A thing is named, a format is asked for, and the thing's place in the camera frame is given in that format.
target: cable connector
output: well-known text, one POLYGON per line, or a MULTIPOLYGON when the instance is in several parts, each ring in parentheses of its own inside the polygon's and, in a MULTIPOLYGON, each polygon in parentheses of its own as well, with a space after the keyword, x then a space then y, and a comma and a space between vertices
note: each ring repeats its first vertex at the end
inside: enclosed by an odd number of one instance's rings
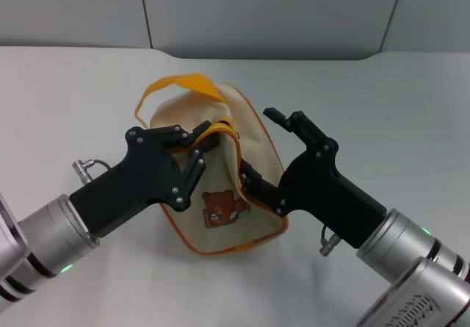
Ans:
POLYGON ((95 161, 93 159, 87 160, 86 162, 76 160, 72 163, 72 167, 73 169, 75 169, 83 185, 86 185, 93 181, 93 178, 88 173, 88 169, 90 169, 94 165, 95 161))
POLYGON ((336 234, 331 235, 330 239, 328 240, 323 237, 321 239, 321 243, 322 243, 322 248, 320 248, 321 255, 325 257, 328 256, 331 253, 331 251, 333 251, 335 246, 337 246, 340 242, 341 242, 341 238, 336 234))

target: white tabletop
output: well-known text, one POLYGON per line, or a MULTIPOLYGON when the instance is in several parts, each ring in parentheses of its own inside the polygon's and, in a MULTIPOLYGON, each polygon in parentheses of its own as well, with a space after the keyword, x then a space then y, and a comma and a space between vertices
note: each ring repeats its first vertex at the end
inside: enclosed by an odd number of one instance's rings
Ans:
MULTIPOLYGON (((17 219, 81 186, 72 161, 119 162, 145 87, 196 71, 235 85, 259 112, 303 110, 339 142, 341 173, 470 258, 470 54, 282 62, 0 48, 0 191, 17 219)), ((265 124, 288 165, 301 142, 265 124)), ((346 243, 322 257, 321 224, 308 213, 289 218, 278 239, 209 258, 191 252, 152 206, 5 311, 0 325, 353 326, 387 283, 346 243)))

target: canvas bag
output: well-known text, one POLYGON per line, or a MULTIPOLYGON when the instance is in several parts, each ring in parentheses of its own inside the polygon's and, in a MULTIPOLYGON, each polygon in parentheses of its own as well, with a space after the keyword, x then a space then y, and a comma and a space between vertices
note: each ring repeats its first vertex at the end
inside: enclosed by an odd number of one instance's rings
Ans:
MULTIPOLYGON (((150 85, 137 105, 135 116, 145 128, 149 126, 139 115, 142 104, 169 85, 188 92, 160 104, 151 129, 180 125, 191 132, 210 121, 212 126, 194 144, 213 132, 220 135, 220 145, 203 156, 207 168, 191 196, 191 206, 176 212, 162 205, 182 240, 198 254, 211 255, 246 250, 284 233, 287 217, 277 216, 242 192, 241 158, 272 184, 283 173, 270 136, 250 102, 234 87, 215 85, 200 73, 167 76, 150 85)), ((184 167, 187 155, 173 156, 184 167)))

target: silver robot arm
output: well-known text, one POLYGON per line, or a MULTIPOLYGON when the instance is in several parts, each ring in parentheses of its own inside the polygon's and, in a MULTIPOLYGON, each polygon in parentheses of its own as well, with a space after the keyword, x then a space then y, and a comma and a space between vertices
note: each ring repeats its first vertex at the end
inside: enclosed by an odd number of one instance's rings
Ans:
POLYGON ((0 198, 0 312, 99 246, 61 195, 17 223, 0 198))
MULTIPOLYGON (((468 262, 397 210, 386 214, 379 203, 343 178, 336 167, 330 168, 328 162, 331 157, 334 160, 337 143, 320 134, 303 115, 294 114, 288 121, 283 121, 279 115, 275 117, 307 141, 310 149, 289 166, 278 188, 263 182, 245 162, 241 168, 245 175, 244 191, 266 203, 278 215, 287 215, 296 208, 308 210, 335 232, 330 240, 322 243, 324 256, 344 240, 358 248, 357 256, 391 283, 356 326, 470 326, 468 262), (298 120, 303 122, 299 127, 295 126, 298 120), (310 192, 303 191, 309 182, 314 185, 316 194, 324 196, 315 198, 315 204, 310 192), (294 202, 303 199, 305 202, 294 202), (330 206, 323 212, 323 202, 330 205, 332 200, 333 204, 344 201, 352 207, 337 210, 330 206), (355 230, 349 230, 351 224, 355 230)), ((174 169, 171 156, 159 146, 162 140, 168 146, 181 145, 181 140, 186 142, 183 147, 190 145, 206 127, 193 130, 191 137, 180 126, 160 132, 129 130, 126 133, 128 154, 119 165, 92 180, 87 174, 92 163, 76 162, 74 168, 86 185, 70 197, 61 195, 20 223, 0 198, 0 312, 91 252, 99 246, 99 237, 148 205, 164 202, 174 210, 185 210, 205 169, 202 152, 218 143, 192 150, 188 168, 183 173, 174 169), (152 143, 153 137, 157 137, 158 142, 152 143), (143 188, 143 184, 138 184, 140 179, 132 178, 133 173, 139 174, 146 184, 158 184, 159 191, 145 196, 141 190, 134 193, 136 188, 143 188), (142 177, 143 174, 158 174, 160 179, 142 177), (109 201, 114 204, 112 211, 103 207, 109 201)))
POLYGON ((356 327, 470 326, 468 262, 393 209, 357 256, 389 289, 356 327))
POLYGON ((203 153, 219 144, 214 134, 193 145, 210 126, 207 121, 192 133, 179 125, 128 130, 122 162, 113 168, 96 159, 74 162, 84 186, 19 223, 0 196, 0 312, 67 270, 98 247, 99 238, 151 204, 167 204, 177 212, 187 209, 206 169, 203 153), (167 150, 176 146, 193 146, 183 170, 167 150), (95 163, 105 165, 107 172, 92 179, 88 168, 95 163))

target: cartoon bear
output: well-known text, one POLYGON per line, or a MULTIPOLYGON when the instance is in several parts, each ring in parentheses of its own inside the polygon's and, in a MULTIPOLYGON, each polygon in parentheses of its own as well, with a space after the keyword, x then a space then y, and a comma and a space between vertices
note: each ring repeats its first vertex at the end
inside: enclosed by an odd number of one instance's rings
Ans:
POLYGON ((206 228, 234 223, 250 211, 250 205, 243 198, 234 200, 232 190, 226 190, 223 193, 203 193, 203 200, 206 202, 206 208, 203 210, 206 228))

